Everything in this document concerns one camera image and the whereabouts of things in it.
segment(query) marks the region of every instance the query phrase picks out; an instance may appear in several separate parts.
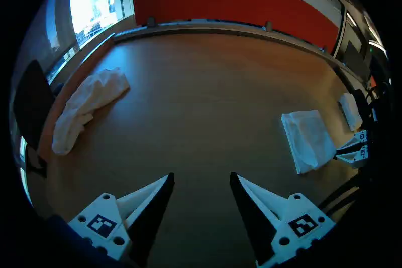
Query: red wall panel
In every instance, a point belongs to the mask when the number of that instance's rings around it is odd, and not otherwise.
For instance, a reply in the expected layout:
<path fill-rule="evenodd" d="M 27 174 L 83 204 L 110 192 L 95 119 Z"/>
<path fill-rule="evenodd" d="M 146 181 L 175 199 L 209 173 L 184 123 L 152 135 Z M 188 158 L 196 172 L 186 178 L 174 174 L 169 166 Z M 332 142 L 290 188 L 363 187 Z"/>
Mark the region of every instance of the red wall panel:
<path fill-rule="evenodd" d="M 156 22 L 222 19 L 265 25 L 332 51 L 338 27 L 303 0 L 134 0 L 137 24 L 149 16 Z"/>

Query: glass window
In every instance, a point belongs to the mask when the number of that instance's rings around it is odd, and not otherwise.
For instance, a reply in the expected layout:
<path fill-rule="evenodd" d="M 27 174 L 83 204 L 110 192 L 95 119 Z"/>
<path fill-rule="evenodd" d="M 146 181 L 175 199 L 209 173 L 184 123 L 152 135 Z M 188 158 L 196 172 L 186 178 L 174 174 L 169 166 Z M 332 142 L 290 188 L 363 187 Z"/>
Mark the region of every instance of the glass window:
<path fill-rule="evenodd" d="M 71 0 L 70 5 L 79 46 L 117 22 L 115 0 Z"/>

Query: black chair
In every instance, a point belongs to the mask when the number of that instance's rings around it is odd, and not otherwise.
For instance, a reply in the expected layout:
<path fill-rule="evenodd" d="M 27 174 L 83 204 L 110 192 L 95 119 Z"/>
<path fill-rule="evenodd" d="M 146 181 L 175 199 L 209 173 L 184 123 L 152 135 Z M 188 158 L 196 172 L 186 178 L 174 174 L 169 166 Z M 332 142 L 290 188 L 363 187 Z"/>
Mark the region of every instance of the black chair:
<path fill-rule="evenodd" d="M 39 62 L 32 61 L 17 86 L 13 110 L 21 135 L 34 150 L 55 96 Z"/>

